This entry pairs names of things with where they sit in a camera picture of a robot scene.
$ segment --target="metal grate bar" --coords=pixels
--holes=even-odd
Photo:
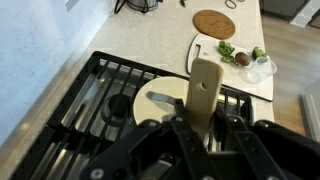
[[[61,150],[63,149],[63,147],[65,146],[68,138],[69,138],[70,134],[67,133],[64,135],[62,141],[61,141],[61,144],[59,145],[58,149],[56,150],[56,152],[54,152],[54,156],[52,157],[52,159],[50,159],[50,162],[46,168],[46,170],[44,171],[44,173],[41,175],[41,178],[40,179],[46,179],[50,170],[52,169],[52,166],[54,165],[55,161],[57,160]]]
[[[72,122],[71,122],[71,124],[70,124],[70,126],[69,126],[69,128],[68,128],[69,131],[71,131],[72,129],[75,129],[75,124],[76,124],[76,122],[78,121],[79,117],[81,116],[81,114],[82,114],[82,112],[83,112],[83,110],[84,110],[85,107],[86,107],[85,104],[81,104],[78,112],[77,112],[76,115],[74,116],[74,118],[73,118],[73,120],[72,120]]]
[[[237,95],[237,115],[241,116],[240,94]]]
[[[102,97],[101,97],[101,100],[100,100],[100,102],[99,102],[96,110],[94,111],[94,113],[93,113],[93,115],[92,115],[92,117],[91,117],[91,119],[90,119],[90,122],[89,122],[89,124],[87,125],[86,130],[84,131],[84,134],[88,134],[88,132],[90,132],[91,126],[92,126],[92,124],[93,124],[93,122],[94,122],[97,114],[99,113],[100,108],[101,108],[101,106],[102,106],[102,104],[103,104],[103,102],[104,102],[104,99],[105,99],[106,96],[108,95],[109,90],[110,90],[110,88],[111,88],[111,86],[112,86],[112,84],[113,84],[113,82],[114,82],[114,80],[115,80],[115,77],[116,77],[117,73],[119,72],[120,68],[121,68],[121,64],[119,64],[118,67],[117,67],[117,69],[114,71],[114,73],[113,73],[113,75],[112,75],[112,78],[111,78],[111,80],[110,80],[110,82],[109,82],[109,84],[108,84],[108,87],[107,87],[107,89],[105,90],[105,92],[103,93],[103,95],[102,95]]]
[[[103,76],[104,71],[105,71],[106,68],[108,67],[109,63],[110,63],[110,61],[107,61],[106,64],[105,64],[104,66],[102,66],[102,68],[101,68],[101,70],[100,70],[100,72],[99,72],[99,74],[98,74],[98,76],[97,76],[97,79],[98,79],[98,80],[100,80],[101,77]]]
[[[120,90],[119,94],[122,94],[123,91],[124,91],[124,88],[127,86],[132,71],[133,71],[133,68],[131,67],[130,70],[129,70],[129,72],[128,72],[128,75],[127,75],[127,77],[126,77],[126,79],[125,79],[125,81],[124,81],[124,83],[123,83],[123,85],[122,85],[122,87],[121,87],[121,90]]]
[[[134,90],[134,93],[132,95],[132,99],[136,98],[136,95],[137,95],[138,91],[140,90],[140,86],[142,85],[144,74],[145,74],[145,71],[142,71],[140,78],[139,78],[139,81],[137,83],[136,89]]]
[[[78,154],[79,154],[79,152],[80,152],[80,149],[81,149],[82,146],[83,146],[84,141],[85,141],[85,138],[82,137],[82,138],[80,139],[80,142],[79,142],[79,144],[78,144],[78,146],[77,146],[74,154],[72,155],[72,158],[71,158],[71,160],[69,161],[69,163],[68,163],[68,165],[67,165],[67,167],[66,167],[66,169],[65,169],[65,171],[64,171],[61,179],[67,179],[67,177],[68,177],[68,175],[69,175],[69,172],[70,172],[70,170],[71,170],[71,168],[72,168],[72,165],[74,164],[75,160],[77,159]]]

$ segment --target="wooden spatula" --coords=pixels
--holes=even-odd
[[[192,63],[186,102],[187,117],[202,141],[217,106],[222,76],[223,69],[212,61],[197,58]]]

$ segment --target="black cable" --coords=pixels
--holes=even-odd
[[[114,8],[114,13],[115,13],[115,14],[118,14],[118,12],[121,10],[121,8],[123,7],[123,5],[127,2],[127,0],[124,0],[123,3],[121,4],[121,6],[120,6],[119,9],[118,9],[119,2],[120,2],[120,0],[117,0],[116,7]]]

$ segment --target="gas stove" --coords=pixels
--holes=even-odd
[[[55,109],[12,179],[78,179],[98,154],[136,127],[132,104],[147,82],[172,72],[94,52]],[[116,96],[128,97],[128,116],[111,113]],[[222,87],[218,106],[253,123],[249,95]]]

